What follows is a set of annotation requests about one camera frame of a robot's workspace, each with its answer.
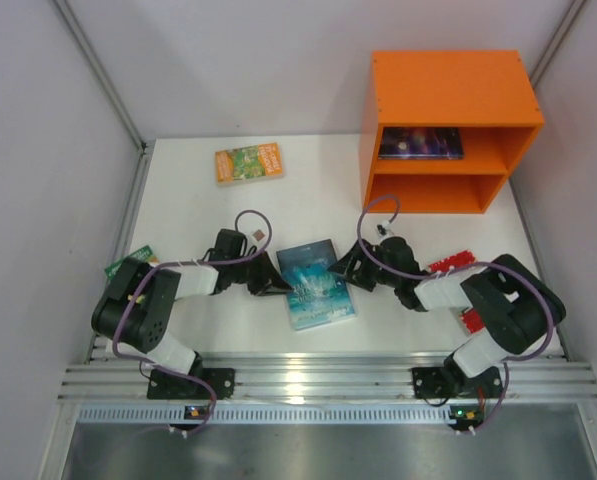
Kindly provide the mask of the blue ocean cover book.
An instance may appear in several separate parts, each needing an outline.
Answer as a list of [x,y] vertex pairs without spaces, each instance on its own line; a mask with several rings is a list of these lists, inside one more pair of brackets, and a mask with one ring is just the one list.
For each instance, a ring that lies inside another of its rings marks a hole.
[[347,284],[329,271],[338,260],[331,239],[279,250],[276,257],[282,278],[292,287],[286,298],[294,331],[356,315]]

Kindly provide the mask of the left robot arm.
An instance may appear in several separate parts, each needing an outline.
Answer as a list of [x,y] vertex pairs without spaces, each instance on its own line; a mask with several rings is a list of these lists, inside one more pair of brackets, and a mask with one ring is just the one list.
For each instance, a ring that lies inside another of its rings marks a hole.
[[238,230],[220,230],[205,255],[207,266],[176,263],[156,270],[154,263],[123,260],[94,308],[92,329],[111,340],[122,355],[140,356],[155,366],[199,378],[201,355],[169,328],[183,300],[217,295],[233,284],[245,285],[257,297],[293,291],[254,239]]

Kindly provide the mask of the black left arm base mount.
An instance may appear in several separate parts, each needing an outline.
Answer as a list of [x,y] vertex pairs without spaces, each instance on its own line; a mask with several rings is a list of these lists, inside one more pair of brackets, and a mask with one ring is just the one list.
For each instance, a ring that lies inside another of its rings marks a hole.
[[[204,368],[200,379],[208,384],[218,400],[230,398],[235,388],[236,371],[232,368]],[[166,374],[150,373],[146,397],[149,400],[209,400],[209,390],[195,382]]]

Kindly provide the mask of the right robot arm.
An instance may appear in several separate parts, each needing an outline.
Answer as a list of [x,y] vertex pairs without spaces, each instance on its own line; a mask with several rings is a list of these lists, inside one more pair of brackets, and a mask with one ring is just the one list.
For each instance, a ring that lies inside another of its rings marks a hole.
[[440,367],[417,373],[419,398],[456,398],[477,389],[495,397],[495,365],[517,359],[540,339],[549,339],[566,317],[562,300],[514,256],[503,254],[483,270],[457,267],[431,272],[420,267],[404,238],[391,236],[372,245],[358,240],[329,272],[366,291],[376,285],[393,289],[407,309],[475,312],[483,323]]

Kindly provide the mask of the purple Robinson Crusoe book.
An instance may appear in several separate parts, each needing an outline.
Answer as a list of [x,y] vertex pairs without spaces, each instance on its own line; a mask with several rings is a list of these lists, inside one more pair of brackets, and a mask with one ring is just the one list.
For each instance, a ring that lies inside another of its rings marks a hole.
[[464,149],[457,128],[386,127],[378,156],[399,160],[458,160]]

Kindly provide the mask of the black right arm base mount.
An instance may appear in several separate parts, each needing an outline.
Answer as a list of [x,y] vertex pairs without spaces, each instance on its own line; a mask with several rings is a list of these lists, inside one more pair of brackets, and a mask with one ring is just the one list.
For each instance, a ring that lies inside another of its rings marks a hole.
[[414,367],[411,369],[414,397],[432,406],[442,406],[452,399],[497,399],[503,381],[497,367],[476,377],[446,367]]

